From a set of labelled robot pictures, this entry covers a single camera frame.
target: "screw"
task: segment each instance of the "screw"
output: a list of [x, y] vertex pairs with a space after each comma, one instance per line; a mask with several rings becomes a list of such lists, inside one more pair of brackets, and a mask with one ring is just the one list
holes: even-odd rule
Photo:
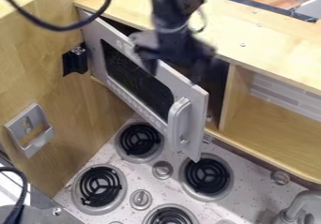
[[208, 122], [210, 122], [210, 121], [212, 120], [212, 116], [211, 116], [210, 114], [208, 114], [208, 115], [206, 116], [206, 120], [207, 120]]
[[32, 131], [32, 128], [27, 128], [27, 129], [25, 130], [25, 133], [26, 133], [26, 134], [30, 134], [31, 131]]
[[53, 215], [54, 216], [58, 217], [58, 216], [61, 215], [61, 213], [62, 213], [62, 210], [61, 210], [60, 207], [56, 207], [56, 208], [53, 209]]

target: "open cabinet door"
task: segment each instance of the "open cabinet door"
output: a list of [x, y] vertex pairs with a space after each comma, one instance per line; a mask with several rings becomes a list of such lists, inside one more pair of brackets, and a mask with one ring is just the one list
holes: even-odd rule
[[157, 75], [149, 75], [120, 29], [103, 19], [83, 29], [92, 75], [162, 133], [173, 151], [198, 161], [208, 92], [161, 60]]

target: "black latch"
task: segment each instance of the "black latch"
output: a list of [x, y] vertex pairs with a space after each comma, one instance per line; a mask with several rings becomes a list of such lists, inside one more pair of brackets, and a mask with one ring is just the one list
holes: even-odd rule
[[71, 72], [78, 72], [80, 74], [87, 72], [87, 51], [84, 42], [79, 47], [63, 54], [63, 68], [64, 77]]

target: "door handle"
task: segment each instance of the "door handle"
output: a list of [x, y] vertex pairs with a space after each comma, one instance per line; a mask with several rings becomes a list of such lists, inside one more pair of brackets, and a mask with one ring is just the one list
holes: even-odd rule
[[182, 97], [175, 102], [168, 114], [168, 141], [172, 151], [180, 151], [190, 143], [191, 102]]

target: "white wall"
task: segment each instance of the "white wall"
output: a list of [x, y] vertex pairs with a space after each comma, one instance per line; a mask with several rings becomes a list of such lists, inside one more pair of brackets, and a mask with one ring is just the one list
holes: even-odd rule
[[321, 0], [310, 0], [302, 4], [296, 12], [321, 19]]

